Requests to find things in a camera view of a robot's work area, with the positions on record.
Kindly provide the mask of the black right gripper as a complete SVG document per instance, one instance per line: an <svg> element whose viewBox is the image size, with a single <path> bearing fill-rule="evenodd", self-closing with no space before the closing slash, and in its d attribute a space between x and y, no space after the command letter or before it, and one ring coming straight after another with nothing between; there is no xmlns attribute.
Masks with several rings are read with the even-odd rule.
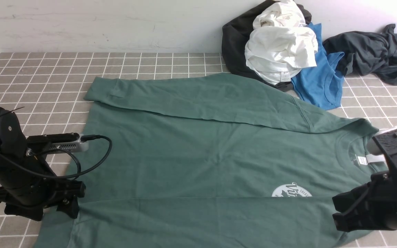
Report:
<svg viewBox="0 0 397 248"><path fill-rule="evenodd" d="M338 231L397 230L397 154L388 158L388 166L364 185L332 198Z"/></svg>

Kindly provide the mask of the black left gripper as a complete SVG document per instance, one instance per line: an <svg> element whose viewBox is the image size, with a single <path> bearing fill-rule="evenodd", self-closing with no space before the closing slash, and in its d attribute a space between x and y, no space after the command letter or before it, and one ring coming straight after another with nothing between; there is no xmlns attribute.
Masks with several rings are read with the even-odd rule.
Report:
<svg viewBox="0 0 397 248"><path fill-rule="evenodd" d="M86 192L83 182L56 179L45 154L25 156L15 161L47 177L32 175L0 158L0 204L5 203L6 215L41 221L44 209L57 207L58 212L65 213L69 218L78 217L78 199L84 197Z"/></svg>

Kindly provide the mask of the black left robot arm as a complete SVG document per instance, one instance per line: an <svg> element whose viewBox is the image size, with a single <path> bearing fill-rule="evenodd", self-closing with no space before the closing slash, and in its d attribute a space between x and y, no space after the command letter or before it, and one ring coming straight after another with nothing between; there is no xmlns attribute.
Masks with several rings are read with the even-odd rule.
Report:
<svg viewBox="0 0 397 248"><path fill-rule="evenodd" d="M44 209L56 207L68 217L79 214L78 199L85 184L57 176L46 161L48 154L84 151L87 144L78 133L39 135L27 138L14 111L0 107L0 204L6 215L41 221Z"/></svg>

